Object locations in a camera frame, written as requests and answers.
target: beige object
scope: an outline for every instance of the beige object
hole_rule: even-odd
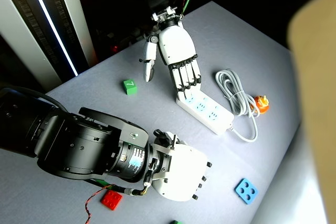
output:
[[[292,19],[305,122],[329,223],[336,223],[336,0],[312,0]]]

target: power outlet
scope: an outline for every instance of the power outlet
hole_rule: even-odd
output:
[[[193,90],[189,99],[176,98],[176,103],[217,135],[224,133],[234,119],[231,112],[201,90]]]

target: robotic hand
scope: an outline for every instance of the robotic hand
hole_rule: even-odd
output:
[[[178,15],[175,8],[168,6],[159,13],[153,13],[152,19],[158,22],[159,33],[150,35],[145,44],[143,75],[149,82],[154,75],[156,50],[165,65],[168,65],[177,97],[185,100],[191,97],[193,89],[201,88],[201,73],[196,58],[196,50],[188,32],[183,28],[183,15]]]
[[[109,175],[130,183],[143,179],[142,190],[110,185],[119,193],[142,196],[153,185],[170,200],[197,199],[211,167],[202,152],[170,132],[156,130],[149,144],[148,133],[131,122],[87,108],[79,113],[36,91],[0,88],[0,148],[37,157],[53,175],[101,187]]]

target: power strip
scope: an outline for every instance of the power strip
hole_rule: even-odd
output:
[[[234,115],[201,90],[193,90],[189,99],[176,98],[176,103],[217,135],[232,124]]]

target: white led light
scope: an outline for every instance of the white led light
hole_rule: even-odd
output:
[[[51,26],[51,28],[52,28],[52,30],[53,30],[53,32],[54,32],[56,38],[57,38],[57,40],[58,40],[58,43],[60,44],[60,46],[61,46],[61,48],[62,48],[62,50],[63,50],[63,53],[65,54],[65,57],[67,58],[67,60],[68,60],[68,62],[69,62],[69,64],[70,64],[70,66],[71,66],[71,68],[72,68],[72,70],[73,70],[75,76],[77,76],[78,74],[77,74],[77,71],[76,71],[76,69],[75,69],[75,67],[74,67],[74,64],[72,64],[72,61],[71,61],[71,59],[70,59],[70,57],[69,57],[69,55],[68,55],[68,52],[66,51],[66,49],[65,49],[65,47],[64,47],[64,45],[63,45],[63,42],[62,42],[61,38],[59,37],[59,34],[58,34],[57,30],[56,30],[56,27],[55,27],[53,21],[52,21],[51,18],[50,18],[50,15],[49,15],[49,13],[48,13],[48,10],[47,10],[47,8],[46,8],[46,6],[45,6],[43,0],[38,0],[38,1],[39,1],[40,6],[42,7],[42,10],[43,10],[44,14],[46,15],[46,18],[47,18],[47,20],[48,20],[48,22],[49,22],[49,24],[50,24],[50,26]]]

